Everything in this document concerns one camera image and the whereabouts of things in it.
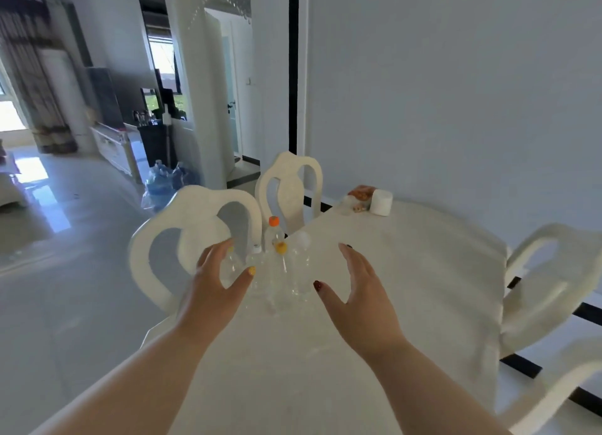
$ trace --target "curtain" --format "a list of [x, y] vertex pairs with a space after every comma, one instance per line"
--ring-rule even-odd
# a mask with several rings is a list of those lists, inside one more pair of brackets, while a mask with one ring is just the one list
[[38, 49], [61, 48], [44, 0], [0, 0], [0, 56], [29, 117], [41, 153], [70, 153], [77, 144], [58, 106]]

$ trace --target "right hand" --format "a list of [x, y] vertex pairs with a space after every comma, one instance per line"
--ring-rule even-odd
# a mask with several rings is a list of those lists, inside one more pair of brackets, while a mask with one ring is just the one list
[[351, 276], [349, 300], [343, 303], [322, 281], [314, 281], [314, 287], [343, 340], [370, 364], [409, 343], [372, 265], [343, 243], [339, 243], [339, 249]]

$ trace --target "hand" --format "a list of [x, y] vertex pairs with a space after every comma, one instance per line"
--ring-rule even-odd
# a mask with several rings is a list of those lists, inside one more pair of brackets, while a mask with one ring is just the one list
[[383, 355], [408, 345], [399, 327], [395, 309], [368, 260], [351, 247], [339, 243], [351, 275], [347, 303], [321, 281], [314, 287], [343, 340], [369, 365]]
[[205, 347], [232, 320], [255, 274], [255, 268], [249, 267], [232, 286], [227, 289], [223, 287], [220, 263], [230, 246], [232, 239], [211, 245], [203, 251], [190, 290], [184, 296], [177, 316], [176, 329]]

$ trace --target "chair backrest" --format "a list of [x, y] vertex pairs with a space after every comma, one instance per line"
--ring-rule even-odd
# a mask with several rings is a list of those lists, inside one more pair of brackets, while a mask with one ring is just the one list
[[149, 263], [152, 242], [162, 231], [181, 229], [177, 243], [177, 259], [194, 274], [202, 251], [230, 237], [230, 229], [217, 217], [229, 202], [239, 202], [249, 212], [249, 237], [252, 244], [261, 243], [261, 212], [253, 196], [238, 189], [211, 190], [201, 186], [185, 186], [156, 216], [146, 221], [129, 242], [129, 268], [134, 281], [150, 300], [166, 313], [176, 312], [178, 300], [159, 281]]
[[537, 432], [577, 386], [602, 370], [602, 337], [576, 340], [544, 365], [529, 389], [499, 416], [514, 435]]
[[261, 174], [255, 185], [255, 198], [260, 204], [264, 224], [272, 216], [272, 210], [267, 201], [267, 185], [271, 179], [280, 180], [276, 199], [286, 222], [286, 232], [290, 235], [304, 226], [303, 200], [305, 189], [303, 180], [298, 176], [302, 166], [309, 166], [315, 173], [315, 189], [311, 201], [314, 218], [320, 215], [322, 200], [322, 168], [318, 161], [308, 156], [297, 156], [289, 151], [278, 155], [274, 164]]
[[504, 298], [500, 356], [542, 339], [565, 322], [597, 286], [602, 274], [602, 233], [548, 224], [512, 253], [507, 273], [522, 268], [550, 241], [553, 257], [531, 270]]

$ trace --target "left hand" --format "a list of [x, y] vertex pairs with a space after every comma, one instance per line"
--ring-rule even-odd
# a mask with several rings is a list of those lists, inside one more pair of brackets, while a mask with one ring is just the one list
[[232, 286], [223, 287], [220, 264], [232, 242], [228, 239], [203, 251], [177, 316], [176, 329], [205, 347], [232, 320], [255, 274], [255, 268], [246, 268]]

